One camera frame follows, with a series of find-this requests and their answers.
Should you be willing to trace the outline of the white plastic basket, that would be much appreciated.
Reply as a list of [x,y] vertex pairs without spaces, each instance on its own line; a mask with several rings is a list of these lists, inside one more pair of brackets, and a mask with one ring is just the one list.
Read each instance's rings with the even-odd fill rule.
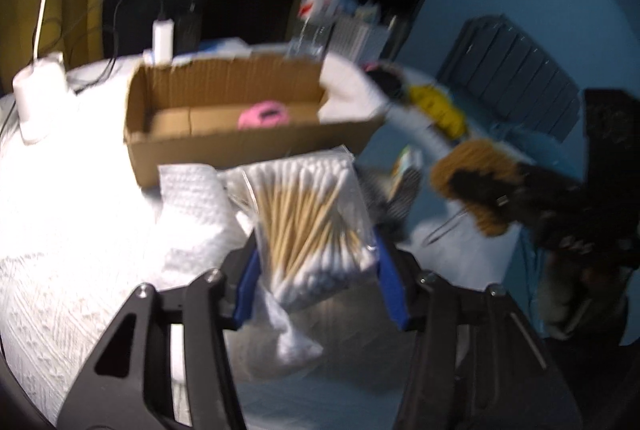
[[378,60],[390,39],[384,25],[370,24],[352,16],[339,16],[329,41],[329,51],[354,63]]

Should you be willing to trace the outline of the cotton swab bag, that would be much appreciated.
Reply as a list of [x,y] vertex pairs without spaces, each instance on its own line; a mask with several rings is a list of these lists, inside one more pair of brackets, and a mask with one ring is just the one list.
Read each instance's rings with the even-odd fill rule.
[[372,222],[346,147],[243,165],[221,178],[254,223],[262,283],[285,311],[376,273]]

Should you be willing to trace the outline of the white desk lamp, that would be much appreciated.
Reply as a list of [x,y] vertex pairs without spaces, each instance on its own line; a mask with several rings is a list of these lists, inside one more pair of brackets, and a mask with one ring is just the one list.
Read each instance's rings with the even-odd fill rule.
[[40,57],[39,46],[47,0],[40,0],[32,41],[32,60],[13,78],[14,105],[25,144],[35,144],[46,136],[47,124],[54,123],[55,109],[64,104],[68,86],[62,54]]

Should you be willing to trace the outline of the black charger adapter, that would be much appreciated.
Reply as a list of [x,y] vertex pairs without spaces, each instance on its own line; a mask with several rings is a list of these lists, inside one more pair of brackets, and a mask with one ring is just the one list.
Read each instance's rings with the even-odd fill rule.
[[201,17],[193,12],[177,16],[174,31],[174,52],[176,54],[191,53],[198,50],[201,41]]

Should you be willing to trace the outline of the white charger plug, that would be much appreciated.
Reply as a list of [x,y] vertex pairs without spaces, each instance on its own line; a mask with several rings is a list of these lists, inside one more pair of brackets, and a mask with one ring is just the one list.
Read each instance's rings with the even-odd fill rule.
[[156,65],[170,64],[174,57],[173,20],[156,20],[152,27],[153,61]]

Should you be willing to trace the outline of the brown cardboard box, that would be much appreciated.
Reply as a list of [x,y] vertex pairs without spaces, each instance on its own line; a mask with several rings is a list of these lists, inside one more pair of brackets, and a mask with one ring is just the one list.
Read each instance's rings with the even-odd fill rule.
[[[162,165],[226,169],[341,145],[361,153],[385,114],[321,123],[323,61],[258,53],[170,66],[140,64],[130,79],[124,125],[138,186],[155,187]],[[283,103],[290,124],[239,129],[244,109],[264,101]]]

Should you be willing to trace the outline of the pink plush toy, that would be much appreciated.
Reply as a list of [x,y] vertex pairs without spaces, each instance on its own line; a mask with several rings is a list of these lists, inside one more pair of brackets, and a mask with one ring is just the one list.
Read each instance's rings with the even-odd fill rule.
[[273,128],[290,124],[288,108],[278,101],[264,101],[250,106],[240,114],[239,129]]

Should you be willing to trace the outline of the yellow wet wipes pack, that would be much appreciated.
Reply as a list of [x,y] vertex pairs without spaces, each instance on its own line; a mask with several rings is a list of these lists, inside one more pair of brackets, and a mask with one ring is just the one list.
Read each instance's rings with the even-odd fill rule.
[[435,85],[411,86],[410,103],[433,120],[435,126],[451,141],[462,139],[468,133],[466,116],[442,89]]

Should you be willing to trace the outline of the grey dotted glove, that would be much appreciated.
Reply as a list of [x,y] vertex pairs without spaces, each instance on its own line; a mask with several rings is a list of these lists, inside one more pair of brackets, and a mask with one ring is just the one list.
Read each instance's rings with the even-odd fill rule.
[[388,173],[364,166],[355,170],[371,223],[393,242],[406,239],[406,221],[420,192],[422,171],[409,167]]

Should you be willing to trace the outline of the dark radiator heater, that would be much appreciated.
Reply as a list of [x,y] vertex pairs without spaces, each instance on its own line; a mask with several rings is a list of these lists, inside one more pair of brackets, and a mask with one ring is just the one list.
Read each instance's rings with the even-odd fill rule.
[[574,80],[506,16],[465,21],[437,79],[486,128],[518,125],[562,142],[578,122]]

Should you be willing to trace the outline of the clear plastic water bottle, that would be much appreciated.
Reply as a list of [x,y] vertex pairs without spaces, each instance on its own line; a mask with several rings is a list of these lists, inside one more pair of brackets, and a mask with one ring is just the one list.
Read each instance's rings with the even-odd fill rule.
[[300,0],[286,55],[290,58],[322,59],[340,3],[341,0]]

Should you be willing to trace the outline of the brown sponge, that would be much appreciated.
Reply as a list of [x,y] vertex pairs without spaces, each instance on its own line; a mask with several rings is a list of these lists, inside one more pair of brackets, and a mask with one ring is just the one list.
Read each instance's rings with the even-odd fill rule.
[[522,182],[520,163],[484,138],[458,144],[430,173],[434,191],[462,202],[480,233],[488,237],[508,231],[512,220],[499,209]]

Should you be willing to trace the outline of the black round case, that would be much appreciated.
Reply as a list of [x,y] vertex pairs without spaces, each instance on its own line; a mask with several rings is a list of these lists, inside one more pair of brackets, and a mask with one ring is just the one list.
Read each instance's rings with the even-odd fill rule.
[[407,101],[404,77],[393,65],[370,62],[363,65],[362,69],[390,101],[397,103]]

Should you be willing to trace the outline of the white paper towel sheet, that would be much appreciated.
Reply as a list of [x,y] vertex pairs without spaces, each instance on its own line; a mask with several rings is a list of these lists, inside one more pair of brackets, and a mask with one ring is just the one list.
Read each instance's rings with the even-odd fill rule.
[[[213,167],[162,165],[158,218],[160,240],[168,250],[156,280],[160,289],[186,286],[221,265],[230,251],[248,240],[249,222],[240,224],[224,181]],[[257,287],[252,318],[237,332],[225,332],[233,372],[242,381],[288,376],[317,363],[320,343],[296,328],[272,294]]]

